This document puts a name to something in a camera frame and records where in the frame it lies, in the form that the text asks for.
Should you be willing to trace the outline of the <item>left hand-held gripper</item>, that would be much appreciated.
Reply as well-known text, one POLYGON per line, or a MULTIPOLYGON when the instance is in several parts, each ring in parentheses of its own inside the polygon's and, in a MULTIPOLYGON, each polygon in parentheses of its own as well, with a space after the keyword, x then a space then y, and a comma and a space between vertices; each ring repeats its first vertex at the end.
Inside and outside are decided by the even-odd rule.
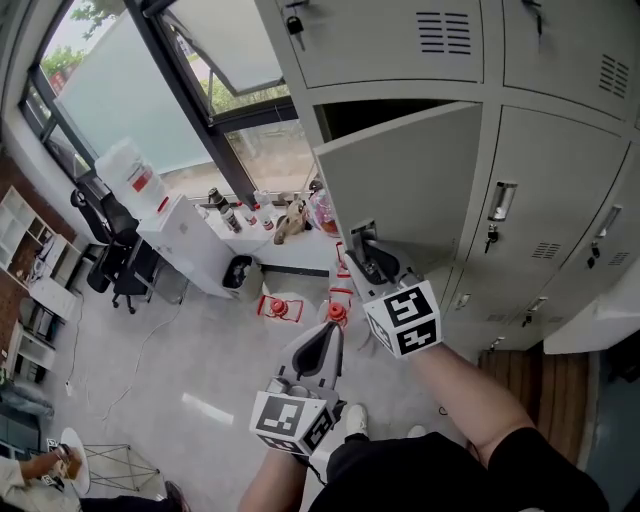
POLYGON ((282 350, 280 367, 266 389, 257 393, 249 430, 271 449, 312 455, 346 405, 335 391, 343 352, 343 330, 334 321, 294 339, 282 350))

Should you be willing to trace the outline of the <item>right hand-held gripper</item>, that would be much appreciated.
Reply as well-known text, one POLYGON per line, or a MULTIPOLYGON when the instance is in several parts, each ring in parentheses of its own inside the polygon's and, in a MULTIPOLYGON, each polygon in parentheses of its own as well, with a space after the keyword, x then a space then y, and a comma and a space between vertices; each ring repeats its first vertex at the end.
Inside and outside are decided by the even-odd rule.
POLYGON ((344 260, 378 341, 396 359, 440 344, 441 314, 431 283, 415 274, 407 254, 394 244, 367 240, 366 256, 371 262, 361 262, 354 250, 347 250, 344 260), (397 282, 380 284, 379 272, 397 282))

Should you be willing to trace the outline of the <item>grey locker door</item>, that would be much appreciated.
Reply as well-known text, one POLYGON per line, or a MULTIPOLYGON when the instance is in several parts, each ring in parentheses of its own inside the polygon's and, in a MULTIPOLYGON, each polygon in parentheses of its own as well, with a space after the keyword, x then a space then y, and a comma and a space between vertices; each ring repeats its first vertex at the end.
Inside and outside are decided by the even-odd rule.
POLYGON ((454 259, 476 170, 479 103, 453 102, 315 148, 343 240, 373 221, 423 272, 454 259))

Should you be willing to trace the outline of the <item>grey metal locker cabinet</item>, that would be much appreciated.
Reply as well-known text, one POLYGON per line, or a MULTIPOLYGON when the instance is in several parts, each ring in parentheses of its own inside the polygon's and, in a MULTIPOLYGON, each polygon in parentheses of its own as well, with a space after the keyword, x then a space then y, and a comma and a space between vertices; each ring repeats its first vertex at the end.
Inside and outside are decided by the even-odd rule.
POLYGON ((412 113, 481 104, 454 259, 420 269, 451 343, 543 345, 601 295, 640 285, 640 0, 255 2, 313 153, 412 113), (485 254, 490 224, 499 240, 485 254))

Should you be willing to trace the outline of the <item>person's left forearm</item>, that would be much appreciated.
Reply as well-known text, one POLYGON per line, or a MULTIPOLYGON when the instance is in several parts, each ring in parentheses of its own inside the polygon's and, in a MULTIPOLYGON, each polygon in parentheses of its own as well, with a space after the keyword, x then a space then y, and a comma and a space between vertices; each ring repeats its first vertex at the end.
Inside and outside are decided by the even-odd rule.
POLYGON ((307 467, 293 455, 269 450, 246 489, 238 512, 299 512, 307 467))

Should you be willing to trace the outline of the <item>person's right forearm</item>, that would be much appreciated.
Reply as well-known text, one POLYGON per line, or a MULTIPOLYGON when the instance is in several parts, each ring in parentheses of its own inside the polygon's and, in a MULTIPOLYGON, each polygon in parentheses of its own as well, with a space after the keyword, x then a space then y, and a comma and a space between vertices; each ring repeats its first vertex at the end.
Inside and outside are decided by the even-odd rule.
POLYGON ((512 432, 534 426, 507 388, 445 344, 413 353, 409 361, 483 464, 512 432))

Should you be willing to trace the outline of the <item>clear water jug red cap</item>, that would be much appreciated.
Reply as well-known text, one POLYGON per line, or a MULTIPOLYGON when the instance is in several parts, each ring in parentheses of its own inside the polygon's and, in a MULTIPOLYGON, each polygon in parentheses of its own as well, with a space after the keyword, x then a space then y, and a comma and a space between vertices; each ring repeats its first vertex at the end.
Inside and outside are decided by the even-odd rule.
POLYGON ((293 341, 318 324, 317 308, 293 292, 264 294, 257 315, 263 319, 269 338, 281 344, 293 341))
POLYGON ((332 275, 337 279, 350 279, 351 274, 346 263, 345 246, 342 241, 336 242, 335 250, 336 259, 332 270, 332 275))
POLYGON ((355 291, 345 287, 331 287, 317 315, 319 323, 334 321, 344 335, 345 346, 360 350, 369 336, 368 324, 360 299, 355 291))

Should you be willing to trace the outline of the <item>white left shoe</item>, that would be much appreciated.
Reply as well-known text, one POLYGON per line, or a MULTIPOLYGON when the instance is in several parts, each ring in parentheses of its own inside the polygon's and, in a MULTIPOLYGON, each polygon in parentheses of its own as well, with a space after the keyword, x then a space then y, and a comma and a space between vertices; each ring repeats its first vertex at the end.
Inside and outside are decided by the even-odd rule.
POLYGON ((352 435, 368 436, 368 412, 359 403, 351 405, 346 415, 346 436, 352 435))

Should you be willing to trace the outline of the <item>pink red patterned bag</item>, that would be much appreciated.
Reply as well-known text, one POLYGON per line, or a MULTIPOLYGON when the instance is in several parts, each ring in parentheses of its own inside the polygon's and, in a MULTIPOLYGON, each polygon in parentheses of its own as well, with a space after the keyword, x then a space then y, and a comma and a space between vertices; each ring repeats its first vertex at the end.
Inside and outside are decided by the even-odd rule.
POLYGON ((339 236, 331 201, 325 189, 312 193, 308 199, 307 206, 309 218, 315 227, 328 236, 339 236))

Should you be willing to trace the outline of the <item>brown plush toy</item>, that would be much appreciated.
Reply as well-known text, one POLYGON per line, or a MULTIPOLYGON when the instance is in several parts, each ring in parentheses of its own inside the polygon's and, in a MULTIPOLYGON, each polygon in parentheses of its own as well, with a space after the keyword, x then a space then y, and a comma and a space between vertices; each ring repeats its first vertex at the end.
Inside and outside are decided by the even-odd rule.
POLYGON ((286 214, 281 216, 277 222, 277 229, 274 235, 274 244, 282 245, 290 236, 294 236, 313 229, 309 221, 309 212, 306 202, 302 199, 292 201, 286 214))

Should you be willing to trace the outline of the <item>white trash bin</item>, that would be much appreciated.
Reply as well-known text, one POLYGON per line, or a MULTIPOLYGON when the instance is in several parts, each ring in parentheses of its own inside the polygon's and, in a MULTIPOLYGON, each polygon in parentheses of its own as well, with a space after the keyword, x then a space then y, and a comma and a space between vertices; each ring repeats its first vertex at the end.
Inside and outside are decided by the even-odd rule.
POLYGON ((263 281, 263 272, 253 256, 236 255, 224 274, 222 287, 233 298, 252 302, 261 293, 263 281))

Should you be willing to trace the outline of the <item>clear bottle red label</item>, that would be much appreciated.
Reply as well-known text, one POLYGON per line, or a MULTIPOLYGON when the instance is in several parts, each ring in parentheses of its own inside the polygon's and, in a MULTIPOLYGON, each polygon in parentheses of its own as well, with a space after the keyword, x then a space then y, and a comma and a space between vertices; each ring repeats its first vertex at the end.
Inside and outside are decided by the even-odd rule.
POLYGON ((273 230, 274 229, 274 223, 272 220, 273 206, 272 206, 269 194, 261 190, 255 190, 254 198, 256 202, 256 205, 255 205, 256 215, 259 217, 263 228, 266 231, 273 230))

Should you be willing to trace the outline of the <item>person's black clothes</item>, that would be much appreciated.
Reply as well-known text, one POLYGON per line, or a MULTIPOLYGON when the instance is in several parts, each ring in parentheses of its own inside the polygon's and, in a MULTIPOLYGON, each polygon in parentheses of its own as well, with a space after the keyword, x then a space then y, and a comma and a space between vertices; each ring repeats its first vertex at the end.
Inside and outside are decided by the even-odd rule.
POLYGON ((309 512, 609 512, 598 485, 534 428, 482 465, 440 433, 349 440, 331 456, 309 512))

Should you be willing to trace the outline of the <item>wooden plank platform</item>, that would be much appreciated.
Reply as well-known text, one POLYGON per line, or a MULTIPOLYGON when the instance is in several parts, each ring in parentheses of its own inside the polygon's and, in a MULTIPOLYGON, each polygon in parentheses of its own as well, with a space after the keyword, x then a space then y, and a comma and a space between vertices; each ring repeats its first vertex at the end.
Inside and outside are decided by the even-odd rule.
POLYGON ((599 398, 596 352, 547 355, 537 344, 527 351, 483 351, 478 365, 519 399, 552 447, 586 468, 599 398))

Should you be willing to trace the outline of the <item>black office chair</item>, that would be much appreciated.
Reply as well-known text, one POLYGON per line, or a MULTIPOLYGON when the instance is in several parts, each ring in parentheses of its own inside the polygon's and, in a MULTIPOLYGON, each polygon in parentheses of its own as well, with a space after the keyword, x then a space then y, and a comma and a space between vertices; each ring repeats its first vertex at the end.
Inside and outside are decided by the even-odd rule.
POLYGON ((89 286, 105 293, 112 285, 112 306, 118 308, 123 296, 129 313, 135 314, 132 298, 150 298, 148 284, 153 281, 159 256, 137 233, 139 222, 112 193, 95 208, 76 189, 71 193, 70 203, 82 214, 96 240, 104 245, 89 271, 89 286))

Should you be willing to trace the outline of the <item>white round table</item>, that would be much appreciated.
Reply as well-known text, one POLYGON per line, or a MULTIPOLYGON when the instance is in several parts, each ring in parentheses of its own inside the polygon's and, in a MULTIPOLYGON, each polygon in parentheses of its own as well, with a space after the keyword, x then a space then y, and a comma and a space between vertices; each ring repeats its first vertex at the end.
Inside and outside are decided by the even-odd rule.
POLYGON ((89 463, 84 445, 77 432, 71 427, 66 427, 63 430, 60 442, 68 445, 81 460, 79 469, 77 470, 75 477, 70 480, 70 483, 76 493, 80 497, 84 497, 88 493, 91 485, 89 463))

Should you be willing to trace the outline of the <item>large water jug red label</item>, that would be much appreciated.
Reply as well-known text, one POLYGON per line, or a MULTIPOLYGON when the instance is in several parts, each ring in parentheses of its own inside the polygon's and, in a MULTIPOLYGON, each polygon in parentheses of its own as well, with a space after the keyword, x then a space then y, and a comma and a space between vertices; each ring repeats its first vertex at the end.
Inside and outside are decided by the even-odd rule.
POLYGON ((159 174, 131 138, 111 146, 95 161, 99 178, 137 220, 159 213, 169 194, 159 174))

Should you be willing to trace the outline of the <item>frosted window sash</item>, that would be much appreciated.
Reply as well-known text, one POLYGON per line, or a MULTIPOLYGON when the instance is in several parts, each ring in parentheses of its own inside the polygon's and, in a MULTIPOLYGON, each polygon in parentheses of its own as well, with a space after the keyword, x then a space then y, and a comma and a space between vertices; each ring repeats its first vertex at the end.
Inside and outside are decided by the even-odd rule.
POLYGON ((173 0, 162 17, 233 96, 284 83, 254 0, 173 0))

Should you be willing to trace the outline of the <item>white shelf unit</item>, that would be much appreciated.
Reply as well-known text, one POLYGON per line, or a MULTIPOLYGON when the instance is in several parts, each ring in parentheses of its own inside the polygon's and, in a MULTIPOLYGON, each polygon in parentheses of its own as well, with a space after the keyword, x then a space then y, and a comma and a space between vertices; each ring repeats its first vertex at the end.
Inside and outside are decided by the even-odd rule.
POLYGON ((9 187, 0 199, 0 269, 37 305, 66 322, 76 308, 72 286, 81 263, 82 252, 9 187))

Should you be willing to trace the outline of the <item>black window frame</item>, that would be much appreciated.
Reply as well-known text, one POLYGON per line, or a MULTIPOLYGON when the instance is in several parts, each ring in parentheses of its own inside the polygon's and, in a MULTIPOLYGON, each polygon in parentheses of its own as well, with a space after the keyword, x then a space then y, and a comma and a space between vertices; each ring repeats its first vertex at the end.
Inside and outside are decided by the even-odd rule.
MULTIPOLYGON (((35 87, 47 108, 51 111, 50 122, 59 126, 74 149, 90 165, 97 156, 81 133, 71 125, 71 120, 60 107, 54 104, 57 94, 41 68, 47 44, 53 39, 63 18, 75 0, 61 0, 36 52, 34 63, 28 69, 28 80, 35 87)), ((147 14, 152 7, 167 4, 168 0, 121 0, 125 11, 133 16, 135 32, 142 37, 154 66, 175 97, 191 130, 197 135, 205 150, 218 166, 221 175, 240 199, 249 199, 256 186, 233 150, 226 134, 244 128, 256 127, 298 118, 293 100, 289 96, 269 99, 252 105, 239 107, 221 114, 208 112, 210 101, 204 97, 203 89, 195 81, 195 74, 187 63, 184 53, 178 49, 177 34, 160 19, 159 14, 147 14)))

